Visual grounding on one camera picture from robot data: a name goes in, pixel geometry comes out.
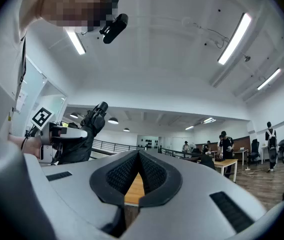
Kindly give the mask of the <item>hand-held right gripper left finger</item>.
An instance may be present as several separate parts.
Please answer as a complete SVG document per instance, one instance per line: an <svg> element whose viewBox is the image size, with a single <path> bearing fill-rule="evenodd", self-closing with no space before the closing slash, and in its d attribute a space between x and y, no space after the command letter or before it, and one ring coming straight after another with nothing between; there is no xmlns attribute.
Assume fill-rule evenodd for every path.
<svg viewBox="0 0 284 240"><path fill-rule="evenodd" d="M32 154L0 140L0 240L138 240L125 210L102 203L79 176L41 166Z"/></svg>

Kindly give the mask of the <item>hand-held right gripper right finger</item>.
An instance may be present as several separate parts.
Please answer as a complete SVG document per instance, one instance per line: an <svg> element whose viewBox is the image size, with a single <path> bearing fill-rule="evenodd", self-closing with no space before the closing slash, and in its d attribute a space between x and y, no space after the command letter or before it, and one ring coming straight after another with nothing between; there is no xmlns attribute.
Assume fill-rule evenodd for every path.
<svg viewBox="0 0 284 240"><path fill-rule="evenodd" d="M217 171L164 154L156 158L175 167L182 176L178 193L165 205L141 208L123 233L123 240L257 240L284 209L284 201L267 211L252 194ZM224 192L253 221L237 233L211 198Z"/></svg>

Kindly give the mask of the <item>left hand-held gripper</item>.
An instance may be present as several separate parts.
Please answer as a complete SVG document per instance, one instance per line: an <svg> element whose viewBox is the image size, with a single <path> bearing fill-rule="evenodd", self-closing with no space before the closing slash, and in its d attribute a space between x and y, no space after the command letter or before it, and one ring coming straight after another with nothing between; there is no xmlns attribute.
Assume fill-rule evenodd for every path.
<svg viewBox="0 0 284 240"><path fill-rule="evenodd" d="M60 128L53 122L55 114L48 108L40 106L30 119L34 129L31 134L41 140L40 158L41 164L56 164L62 154L63 144L54 141L53 138L87 138L85 130L77 128Z"/></svg>

